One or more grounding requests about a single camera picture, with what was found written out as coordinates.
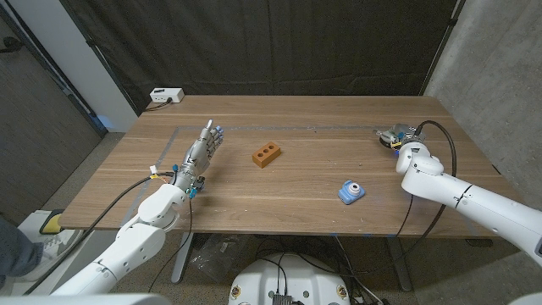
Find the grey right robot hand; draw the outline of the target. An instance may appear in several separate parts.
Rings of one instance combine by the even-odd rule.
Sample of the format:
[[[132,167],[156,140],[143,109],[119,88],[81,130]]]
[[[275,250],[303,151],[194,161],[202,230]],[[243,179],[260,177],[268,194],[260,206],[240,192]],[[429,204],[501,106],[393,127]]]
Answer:
[[[423,132],[417,134],[415,127],[406,124],[396,124],[388,130],[376,130],[380,143],[392,150],[400,150],[404,144],[409,142],[424,142],[426,135]]]

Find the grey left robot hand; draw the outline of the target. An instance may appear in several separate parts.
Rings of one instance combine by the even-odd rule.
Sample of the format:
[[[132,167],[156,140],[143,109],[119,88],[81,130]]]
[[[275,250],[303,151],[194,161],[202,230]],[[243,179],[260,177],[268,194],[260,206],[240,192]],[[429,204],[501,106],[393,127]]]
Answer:
[[[219,125],[214,127],[213,120],[210,119],[199,137],[185,152],[183,162],[171,180],[172,184],[189,194],[196,179],[209,167],[223,139],[224,130]]]

